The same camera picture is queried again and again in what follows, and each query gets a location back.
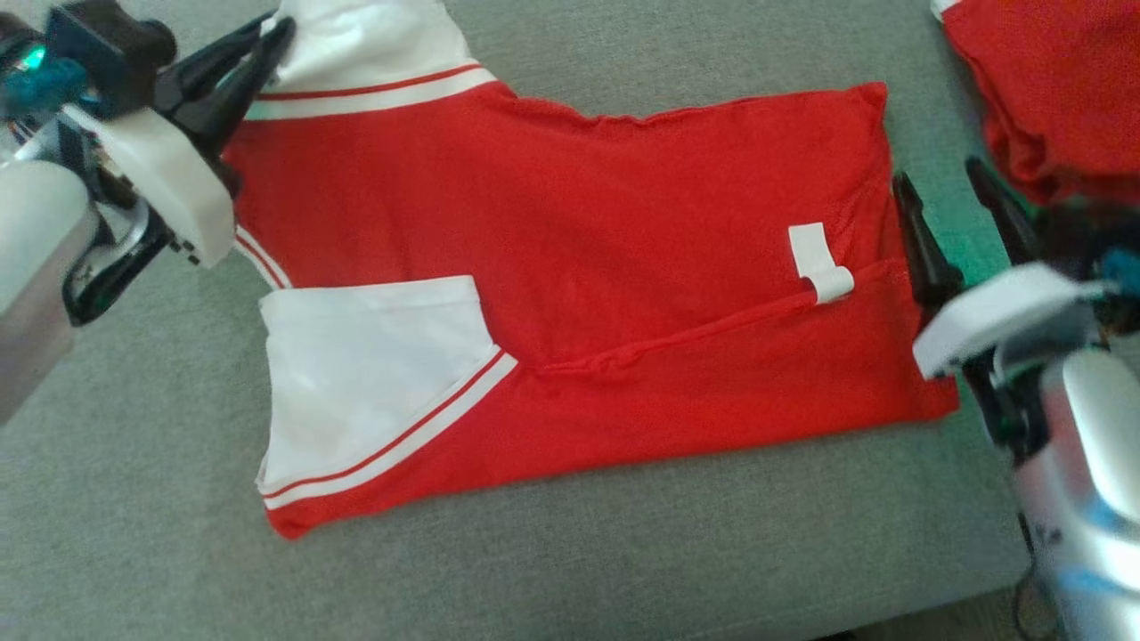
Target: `white tag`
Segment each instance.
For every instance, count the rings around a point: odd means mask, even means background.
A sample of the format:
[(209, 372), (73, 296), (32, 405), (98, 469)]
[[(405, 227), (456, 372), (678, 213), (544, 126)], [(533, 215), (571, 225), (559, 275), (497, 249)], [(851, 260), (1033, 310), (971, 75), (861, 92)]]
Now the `white tag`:
[(798, 225), (788, 228), (791, 253), (800, 277), (812, 281), (816, 305), (831, 302), (855, 289), (855, 277), (846, 267), (837, 267), (836, 259), (823, 235), (823, 224)]

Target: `white stripe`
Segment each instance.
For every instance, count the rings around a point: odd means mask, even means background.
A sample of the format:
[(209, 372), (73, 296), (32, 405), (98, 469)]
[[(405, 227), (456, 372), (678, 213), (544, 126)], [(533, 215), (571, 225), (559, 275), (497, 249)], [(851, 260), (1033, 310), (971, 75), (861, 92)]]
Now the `white stripe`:
[(269, 283), (270, 287), (278, 291), (282, 289), (282, 286), (277, 284), (277, 281), (274, 281), (274, 276), (269, 273), (269, 268), (266, 267), (266, 263), (261, 261), (261, 258), (258, 254), (245, 249), (245, 245), (242, 243), (234, 243), (234, 249), (237, 250), (237, 253), (250, 259), (250, 262), (252, 262), (253, 267), (256, 268), (258, 274), (261, 274), (261, 277)]
[[(274, 276), (277, 276), (277, 278), (282, 283), (282, 286), (284, 286), (285, 289), (293, 287), (293, 283), (290, 282), (288, 276), (285, 275), (285, 270), (282, 269), (280, 265), (277, 265), (277, 261), (274, 260), (274, 257), (269, 255), (269, 252), (267, 252), (266, 249), (261, 246), (261, 243), (259, 243), (256, 238), (250, 235), (250, 233), (242, 227), (237, 228), (237, 237), (242, 238), (243, 241), (249, 243), (251, 248), (253, 248), (253, 255), (251, 257), (251, 260), (253, 260), (254, 265), (258, 265), (259, 270), (268, 269), (269, 271), (272, 273)], [(241, 243), (238, 243), (237, 246), (238, 249), (242, 249)]]
[(250, 107), (245, 120), (290, 120), (323, 115), (355, 114), (393, 109), (455, 96), (480, 84), (494, 82), (491, 72), (478, 67), (463, 73), (412, 84), (399, 89), (377, 90), (357, 96), (306, 98), (299, 100), (259, 100)]
[[(495, 349), (488, 362), (490, 362), (490, 359), (492, 359), (498, 351), (498, 349)], [(399, 445), (384, 453), (383, 456), (376, 457), (375, 461), (368, 463), (351, 474), (329, 479), (327, 481), (300, 485), (288, 492), (285, 492), (284, 494), (274, 496), (272, 498), (266, 498), (266, 508), (275, 510), (302, 498), (328, 496), (329, 494), (352, 489), (353, 487), (364, 485), (375, 479), (415, 454), (432, 439), (443, 433), (447, 428), (463, 417), (464, 414), (470, 412), (471, 408), (478, 405), (483, 397), (495, 389), (495, 386), (502, 382), (503, 379), (505, 379), (518, 364), (519, 362), (512, 358), (511, 355), (503, 354), (498, 363), (491, 366), (490, 370), (483, 372), (483, 375), (480, 376), (475, 383), (463, 393), (463, 396), (453, 400), (451, 404), (448, 405), (442, 412), (433, 416), (426, 423), (420, 425), (416, 431), (412, 432), (412, 435), (400, 441)]]

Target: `cable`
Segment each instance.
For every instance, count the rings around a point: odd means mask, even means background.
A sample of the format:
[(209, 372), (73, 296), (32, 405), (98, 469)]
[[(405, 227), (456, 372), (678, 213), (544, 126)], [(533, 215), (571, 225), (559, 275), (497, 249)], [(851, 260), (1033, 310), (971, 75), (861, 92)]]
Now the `cable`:
[(1042, 636), (1029, 634), (1025, 630), (1025, 622), (1021, 620), (1021, 606), (1025, 601), (1025, 595), (1036, 577), (1037, 558), (1034, 555), (1029, 569), (1025, 570), (1025, 575), (1021, 576), (1021, 579), (1017, 582), (1017, 587), (1013, 589), (1013, 628), (1017, 630), (1017, 634), (1021, 638), (1021, 641), (1058, 641), (1060, 639), (1060, 622), (1057, 618), (1053, 619), (1052, 628)]

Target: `folded shirt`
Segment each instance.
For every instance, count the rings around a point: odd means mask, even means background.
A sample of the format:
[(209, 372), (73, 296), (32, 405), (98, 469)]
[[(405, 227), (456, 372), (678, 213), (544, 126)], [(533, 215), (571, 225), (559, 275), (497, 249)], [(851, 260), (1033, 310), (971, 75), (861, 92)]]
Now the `folded shirt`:
[(882, 84), (587, 117), (513, 94), (438, 2), (284, 9), (300, 38), (228, 152), (277, 289), (284, 536), (956, 408), (911, 355)]
[(1019, 192), (1039, 204), (1140, 203), (1140, 1), (935, 9), (986, 102), (990, 152)]

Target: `red fabric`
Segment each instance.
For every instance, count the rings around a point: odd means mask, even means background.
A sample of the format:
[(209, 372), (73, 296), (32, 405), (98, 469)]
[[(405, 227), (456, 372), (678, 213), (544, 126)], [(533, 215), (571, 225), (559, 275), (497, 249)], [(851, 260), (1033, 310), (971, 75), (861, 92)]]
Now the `red fabric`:
[(963, 0), (943, 18), (1018, 190), (1140, 203), (1140, 1)]
[[(473, 275), (520, 362), (373, 481), (269, 511), (296, 537), (431, 495), (772, 445), (956, 408), (911, 356), (886, 88), (584, 117), (498, 82), (246, 123), (243, 226), (299, 287)], [(816, 306), (788, 227), (855, 291)], [(361, 453), (361, 459), (369, 453)]]

